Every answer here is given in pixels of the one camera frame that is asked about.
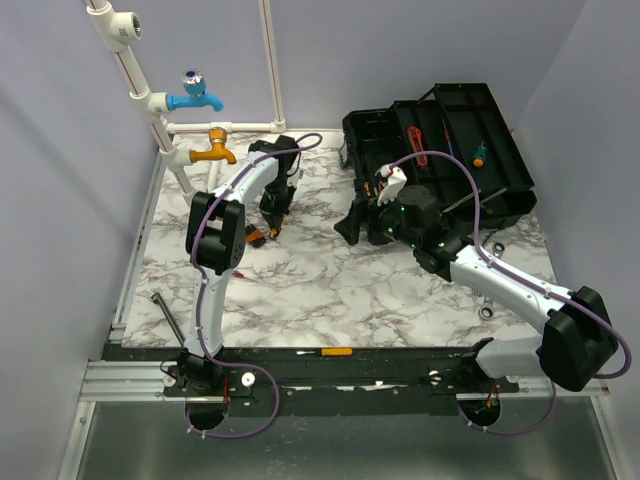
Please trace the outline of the orange black tape measure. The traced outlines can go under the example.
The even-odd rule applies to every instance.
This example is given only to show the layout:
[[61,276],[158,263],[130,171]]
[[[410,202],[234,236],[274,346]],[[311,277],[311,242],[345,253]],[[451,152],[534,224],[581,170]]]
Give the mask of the orange black tape measure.
[[262,231],[252,225],[246,227],[246,243],[253,248],[261,248],[266,243]]

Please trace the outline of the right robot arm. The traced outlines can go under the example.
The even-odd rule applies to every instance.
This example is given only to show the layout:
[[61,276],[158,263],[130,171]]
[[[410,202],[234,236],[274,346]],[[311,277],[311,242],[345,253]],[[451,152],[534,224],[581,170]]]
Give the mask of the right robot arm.
[[619,347],[597,291],[587,286],[572,291],[508,265],[450,229],[424,187],[404,187],[385,204],[355,200],[334,226],[350,245],[358,242],[362,227],[371,244],[397,241],[410,247],[428,273],[479,292],[535,329],[533,337],[477,342],[470,361],[459,370],[462,384],[471,391],[485,390],[496,378],[546,376],[565,390],[579,392]]

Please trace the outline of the yellow black electric screwdriver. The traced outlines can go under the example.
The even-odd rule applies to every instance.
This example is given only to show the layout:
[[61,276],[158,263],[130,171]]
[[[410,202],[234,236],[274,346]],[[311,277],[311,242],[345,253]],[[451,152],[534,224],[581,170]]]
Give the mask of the yellow black electric screwdriver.
[[282,230],[284,217],[282,215],[267,215],[265,220],[269,226],[269,238],[276,239]]

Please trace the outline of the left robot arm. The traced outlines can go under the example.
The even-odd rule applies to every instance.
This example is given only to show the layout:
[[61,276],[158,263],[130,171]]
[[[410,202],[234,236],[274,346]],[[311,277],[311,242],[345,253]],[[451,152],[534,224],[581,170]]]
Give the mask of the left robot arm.
[[201,395],[214,393],[222,366],[212,361],[222,349],[222,316],[226,290],[246,246],[246,206],[256,198],[274,237],[290,213],[299,178],[302,148],[281,135],[273,143],[256,141],[246,162],[211,193],[198,192],[191,201],[186,251],[195,269],[191,323],[177,368]]

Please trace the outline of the white PVC pipe frame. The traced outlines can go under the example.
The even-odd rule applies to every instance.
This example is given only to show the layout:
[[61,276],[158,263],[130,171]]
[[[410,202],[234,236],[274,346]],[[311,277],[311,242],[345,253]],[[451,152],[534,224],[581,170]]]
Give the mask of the white PVC pipe frame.
[[145,122],[148,124],[158,146],[158,153],[176,180],[184,201],[189,204],[196,189],[192,185],[185,168],[195,163],[189,160],[189,151],[178,148],[173,142],[177,133],[207,133],[214,127],[224,128],[228,133],[260,132],[283,133],[286,120],[277,64],[275,36],[271,3],[258,3],[261,14],[266,62],[274,106],[274,119],[269,123],[209,122],[202,124],[181,124],[167,121],[169,111],[166,97],[170,94],[152,90],[143,69],[131,49],[131,43],[141,39],[140,20],[134,12],[118,12],[108,1],[88,1],[86,12],[91,18],[105,48],[111,53],[128,87],[128,94]]

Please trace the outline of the red black utility knife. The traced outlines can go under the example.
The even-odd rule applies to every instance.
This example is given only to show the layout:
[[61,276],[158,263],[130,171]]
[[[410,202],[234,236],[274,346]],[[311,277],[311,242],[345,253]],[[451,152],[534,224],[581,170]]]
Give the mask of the red black utility knife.
[[[414,153],[424,151],[425,148],[422,143],[422,131],[412,125],[407,129],[407,136],[409,139],[410,146]],[[417,166],[421,169],[425,169],[428,167],[429,160],[426,155],[419,155],[415,157],[415,161]]]

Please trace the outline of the blue handle screwdriver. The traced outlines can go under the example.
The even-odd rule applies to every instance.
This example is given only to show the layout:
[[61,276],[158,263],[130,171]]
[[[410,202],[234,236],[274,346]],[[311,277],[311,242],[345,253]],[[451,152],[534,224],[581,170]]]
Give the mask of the blue handle screwdriver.
[[452,138],[451,138],[451,135],[449,133],[449,129],[447,127],[447,124],[446,124],[446,121],[445,121],[444,117],[441,117],[441,122],[442,122],[442,126],[443,126],[444,137],[445,137],[445,140],[446,140],[446,143],[447,143],[447,146],[448,146],[449,154],[451,156],[455,157],[456,156],[456,152],[455,152],[455,149],[454,149],[454,144],[453,144],[453,141],[452,141]]

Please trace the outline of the black plastic toolbox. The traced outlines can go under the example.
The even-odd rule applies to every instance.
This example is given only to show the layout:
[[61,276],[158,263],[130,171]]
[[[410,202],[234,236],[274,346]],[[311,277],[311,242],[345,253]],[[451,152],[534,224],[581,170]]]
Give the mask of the black plastic toolbox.
[[[441,117],[455,157],[449,154]],[[450,229],[463,235],[475,227],[503,230],[533,210],[534,181],[485,83],[437,83],[417,100],[348,113],[342,120],[340,164],[355,173],[354,199],[377,202],[384,186],[377,170],[414,153],[407,136],[412,125],[422,131],[425,150],[419,153],[429,164],[421,169],[412,159],[401,168],[408,185],[425,186],[438,199]],[[488,148],[487,161],[475,168],[473,155],[481,142]]]

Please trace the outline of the green stubby screwdriver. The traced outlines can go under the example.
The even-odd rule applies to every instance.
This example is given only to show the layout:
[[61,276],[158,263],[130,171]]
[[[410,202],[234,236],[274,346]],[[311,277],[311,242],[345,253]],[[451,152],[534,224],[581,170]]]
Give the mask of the green stubby screwdriver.
[[487,156],[488,148],[484,142],[481,142],[473,155],[472,165],[475,168],[482,168],[486,164]]

